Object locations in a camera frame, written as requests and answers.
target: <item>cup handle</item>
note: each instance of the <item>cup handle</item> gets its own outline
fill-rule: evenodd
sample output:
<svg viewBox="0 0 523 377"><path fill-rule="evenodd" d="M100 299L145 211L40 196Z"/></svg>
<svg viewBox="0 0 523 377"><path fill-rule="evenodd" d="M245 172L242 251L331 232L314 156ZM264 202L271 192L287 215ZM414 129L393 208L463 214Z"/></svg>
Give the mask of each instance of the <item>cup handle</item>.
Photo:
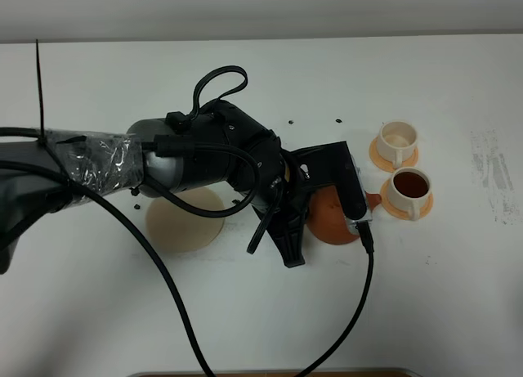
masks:
<svg viewBox="0 0 523 377"><path fill-rule="evenodd" d="M401 167L401 164L403 163L402 156L403 156L403 152L401 150L397 150L396 151L396 158L394 159L394 163L392 164L392 166L394 168L400 168Z"/></svg>
<svg viewBox="0 0 523 377"><path fill-rule="evenodd" d="M412 202L412 205L410 206L410 209L409 209L409 216L410 216L410 220L412 220L413 222L416 222L417 220L419 220L421 214L419 212L419 202L417 201L413 201Z"/></svg>

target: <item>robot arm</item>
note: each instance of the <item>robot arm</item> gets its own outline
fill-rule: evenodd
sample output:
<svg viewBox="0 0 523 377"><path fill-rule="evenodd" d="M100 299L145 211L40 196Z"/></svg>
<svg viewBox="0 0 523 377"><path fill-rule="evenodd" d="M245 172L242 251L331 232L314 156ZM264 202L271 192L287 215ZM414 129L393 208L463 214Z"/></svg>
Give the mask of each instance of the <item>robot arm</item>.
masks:
<svg viewBox="0 0 523 377"><path fill-rule="evenodd" d="M196 86L196 105L187 116L175 112L165 119L144 119L125 135L50 130L44 145L38 141L0 144L0 161L61 172L99 195L132 189L150 197L165 196L166 191L176 193L221 181L249 195L256 173L259 185L251 204L261 223L248 252L254 253L267 230L287 267L305 263L302 234L312 193L335 185L349 229L372 245L369 204L346 143L282 150L274 132L221 99L243 89L247 79L200 108L199 93L205 84L227 71L246 78L237 66L211 72ZM240 149L257 166L223 152L196 149L202 144ZM84 202L59 183L6 169L0 169L0 200L0 273L8 269L22 230L47 212Z"/></svg>

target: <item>brown liquid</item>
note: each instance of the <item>brown liquid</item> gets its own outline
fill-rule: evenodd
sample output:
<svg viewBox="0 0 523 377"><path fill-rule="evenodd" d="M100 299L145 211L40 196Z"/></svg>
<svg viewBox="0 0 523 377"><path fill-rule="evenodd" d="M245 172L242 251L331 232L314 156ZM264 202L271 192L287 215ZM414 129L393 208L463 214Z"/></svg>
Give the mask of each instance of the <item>brown liquid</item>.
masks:
<svg viewBox="0 0 523 377"><path fill-rule="evenodd" d="M428 192L427 181L416 173L399 173L394 177L394 186L402 195L417 199Z"/></svg>

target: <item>plastic wrap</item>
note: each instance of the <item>plastic wrap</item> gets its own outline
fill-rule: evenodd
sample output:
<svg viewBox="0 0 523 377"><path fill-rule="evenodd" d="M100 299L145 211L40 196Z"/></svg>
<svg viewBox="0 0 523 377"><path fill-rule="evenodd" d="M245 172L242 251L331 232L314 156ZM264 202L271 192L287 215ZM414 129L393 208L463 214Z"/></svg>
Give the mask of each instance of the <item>plastic wrap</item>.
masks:
<svg viewBox="0 0 523 377"><path fill-rule="evenodd" d="M108 195L141 184L144 164L141 142L127 134L47 130L47 145L69 177ZM78 197L72 204L89 201Z"/></svg>

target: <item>white table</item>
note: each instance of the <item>white table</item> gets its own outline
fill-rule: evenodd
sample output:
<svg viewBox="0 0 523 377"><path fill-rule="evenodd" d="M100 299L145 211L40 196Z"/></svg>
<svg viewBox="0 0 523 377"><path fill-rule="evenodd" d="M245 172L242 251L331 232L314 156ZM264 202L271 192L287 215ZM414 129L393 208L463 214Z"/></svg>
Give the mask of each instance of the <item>white table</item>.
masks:
<svg viewBox="0 0 523 377"><path fill-rule="evenodd" d="M8 72L0 86L16 76L31 93L0 90L10 124L38 121L28 48L0 47ZM419 222L375 211L369 300L324 368L520 375L523 36L45 44L47 126L125 132L138 119L188 111L194 84L228 64L250 78L231 101L286 148L347 140L368 191L388 177L368 157L381 122L407 119L421 135L418 166L431 175L434 208ZM236 81L213 82L204 100ZM506 172L493 167L503 160ZM234 198L228 186L217 189L226 203ZM145 197L110 200L145 230ZM301 369L337 338L360 298L360 242L335 247L307 232L306 265L287 269L268 236L245 253L256 225L246 209L210 247L166 260L214 370ZM57 375L199 370L152 262L94 204L49 215L24 235L0 295L1 375L50 348L63 364Z"/></svg>

